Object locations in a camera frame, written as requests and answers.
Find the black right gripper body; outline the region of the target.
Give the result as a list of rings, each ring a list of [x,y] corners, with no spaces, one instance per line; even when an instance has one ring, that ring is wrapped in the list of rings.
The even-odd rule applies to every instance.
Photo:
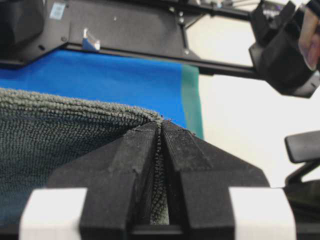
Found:
[[[310,70],[298,47],[305,6],[262,0],[249,14],[255,43],[249,48],[257,73],[282,95],[310,98],[320,78]]]

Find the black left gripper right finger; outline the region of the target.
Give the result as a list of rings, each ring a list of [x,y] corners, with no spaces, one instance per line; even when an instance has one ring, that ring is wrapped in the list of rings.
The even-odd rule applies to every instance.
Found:
[[[185,240],[294,240],[293,211],[263,171],[168,120],[161,125],[169,220]]]

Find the person hand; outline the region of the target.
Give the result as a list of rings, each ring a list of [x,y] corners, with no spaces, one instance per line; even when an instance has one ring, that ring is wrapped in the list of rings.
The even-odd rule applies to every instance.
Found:
[[[305,6],[298,47],[305,64],[311,71],[320,60],[320,9],[319,0],[310,0]]]

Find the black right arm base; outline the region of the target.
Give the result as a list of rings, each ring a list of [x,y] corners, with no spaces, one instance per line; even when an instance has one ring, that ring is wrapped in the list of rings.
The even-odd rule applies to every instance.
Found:
[[[45,0],[2,0],[0,2],[0,56],[25,44],[44,30]]]

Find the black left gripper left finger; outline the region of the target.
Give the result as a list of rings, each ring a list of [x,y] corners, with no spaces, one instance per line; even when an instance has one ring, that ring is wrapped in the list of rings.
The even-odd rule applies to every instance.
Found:
[[[158,125],[146,123],[53,171],[35,189],[21,240],[126,240],[151,218]]]

